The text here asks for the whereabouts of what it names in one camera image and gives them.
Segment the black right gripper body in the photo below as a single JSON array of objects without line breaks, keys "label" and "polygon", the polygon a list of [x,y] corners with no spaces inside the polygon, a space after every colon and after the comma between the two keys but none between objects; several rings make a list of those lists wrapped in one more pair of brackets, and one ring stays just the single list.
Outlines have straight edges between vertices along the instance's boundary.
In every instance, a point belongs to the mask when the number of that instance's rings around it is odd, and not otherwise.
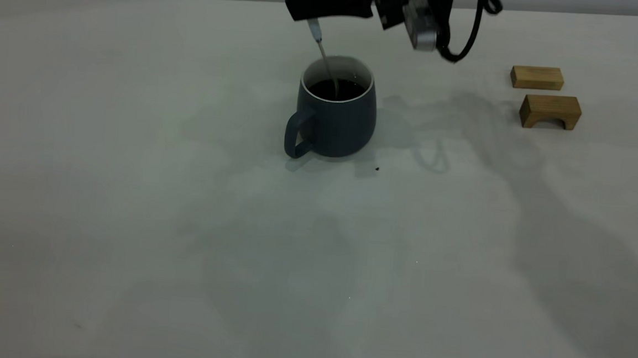
[{"label": "black right gripper body", "polygon": [[385,31],[401,23],[409,33],[451,33],[449,16],[453,0],[374,0],[374,3]]}]

